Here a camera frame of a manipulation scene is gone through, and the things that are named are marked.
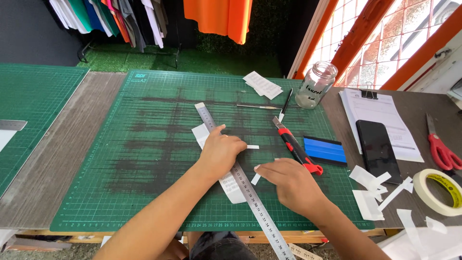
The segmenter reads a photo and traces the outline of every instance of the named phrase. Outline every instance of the cell phone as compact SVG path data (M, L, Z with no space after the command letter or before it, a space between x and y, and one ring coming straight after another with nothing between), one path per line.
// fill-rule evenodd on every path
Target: cell phone
M358 129L359 142L363 150L366 170L375 177L388 172L391 178L386 182L401 184L403 178L401 177L385 125L377 122L358 120L356 121L356 128Z

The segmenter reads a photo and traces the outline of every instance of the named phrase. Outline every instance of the gray table surface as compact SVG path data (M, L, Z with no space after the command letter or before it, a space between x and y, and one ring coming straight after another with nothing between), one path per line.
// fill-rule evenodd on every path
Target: gray table surface
M49 228L124 77L125 74L102 72L90 72L85 77L0 199L0 229ZM343 144L349 168L353 169L355 165L363 167L338 95L340 90L332 88L322 104L337 139ZM437 133L444 143L456 154L462 155L462 118L457 116L458 108L447 96L398 91L379 93L393 96L396 108L425 160L425 163L398 161L404 178L422 169L438 169L429 151L425 112L430 112L435 118ZM396 187L385 186L389 193ZM447 199L444 196L441 192L440 197ZM426 206L415 192L403 191L383 210L385 220L375 221L376 227L402 228L397 208L413 210L412 217L417 226L426 226L425 216L449 226L462 224L462 216L442 216Z

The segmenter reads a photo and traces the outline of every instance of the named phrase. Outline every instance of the green turf floor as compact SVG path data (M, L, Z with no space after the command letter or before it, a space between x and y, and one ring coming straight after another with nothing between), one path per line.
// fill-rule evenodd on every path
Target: green turf floor
M176 53L176 49L148 46L144 53L140 53L128 44L101 44L88 50L86 56L89 63L79 62L77 67L108 72L150 69L225 75L247 75L255 70L264 77L282 77L276 57L271 56L240 56L185 49L179 54L176 69L174 55L150 52Z

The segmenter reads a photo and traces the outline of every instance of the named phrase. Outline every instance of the masking tape roll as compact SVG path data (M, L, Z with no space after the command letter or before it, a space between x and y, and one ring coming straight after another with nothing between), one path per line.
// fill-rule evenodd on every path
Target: masking tape roll
M427 178L439 182L448 190L454 201L452 207L443 204L430 192L426 183ZM414 175L413 182L415 191L431 209L449 217L462 215L462 188L451 177L434 169L425 169Z

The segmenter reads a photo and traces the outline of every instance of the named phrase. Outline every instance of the hand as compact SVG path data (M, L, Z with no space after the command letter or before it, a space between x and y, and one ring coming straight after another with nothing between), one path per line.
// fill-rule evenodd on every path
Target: hand
M247 144L237 136L220 135L225 125L217 126L207 137L197 164L210 172L214 181L231 170L236 156L247 148Z
M314 217L316 208L331 204L311 173L293 159L276 159L254 170L277 186L278 199L284 206L308 219Z

